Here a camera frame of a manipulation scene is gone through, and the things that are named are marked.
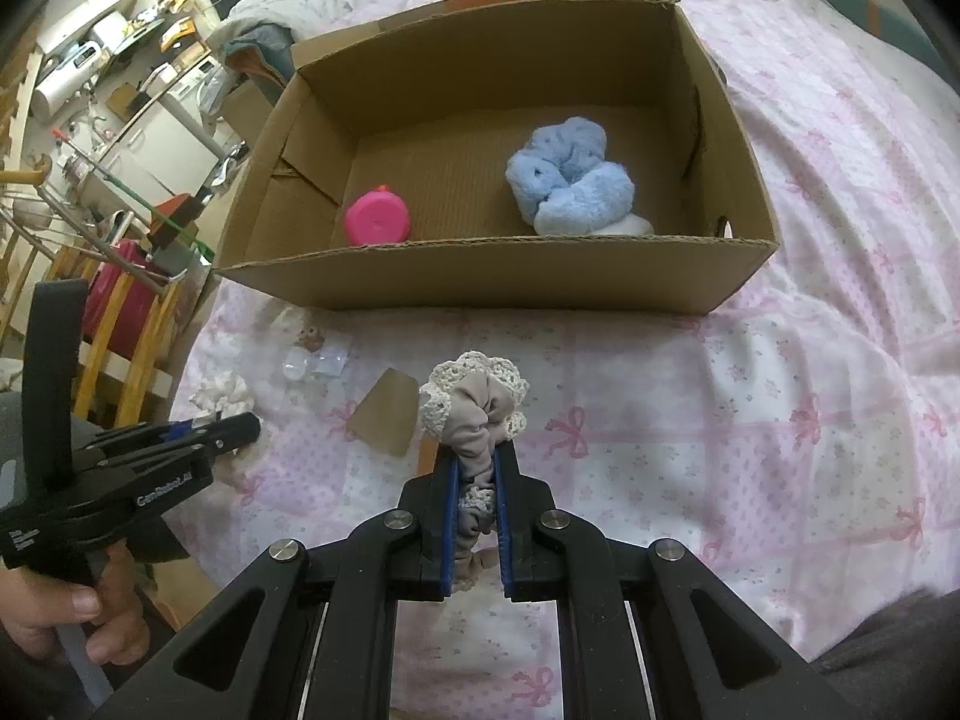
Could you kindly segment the person's left hand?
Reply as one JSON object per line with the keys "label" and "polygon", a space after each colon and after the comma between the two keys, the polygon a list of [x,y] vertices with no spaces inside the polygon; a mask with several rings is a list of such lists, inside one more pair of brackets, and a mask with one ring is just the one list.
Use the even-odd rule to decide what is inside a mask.
{"label": "person's left hand", "polygon": [[2,626],[34,660],[59,650],[57,626],[93,624],[86,655],[98,665],[127,667],[148,652],[148,624],[135,589],[133,559],[123,541],[106,550],[107,564],[94,587],[36,574],[26,567],[2,569]]}

